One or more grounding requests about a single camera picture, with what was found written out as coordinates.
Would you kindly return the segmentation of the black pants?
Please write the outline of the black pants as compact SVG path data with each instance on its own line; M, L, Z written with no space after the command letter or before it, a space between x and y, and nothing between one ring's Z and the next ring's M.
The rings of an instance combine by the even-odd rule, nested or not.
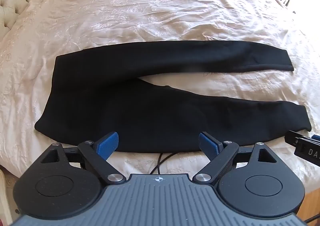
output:
M306 108L202 96L158 86L163 73L293 71L285 50L249 41L154 41L93 47L58 56L52 89L35 129L69 145L119 135L118 151L198 151L207 132L241 146L311 130Z

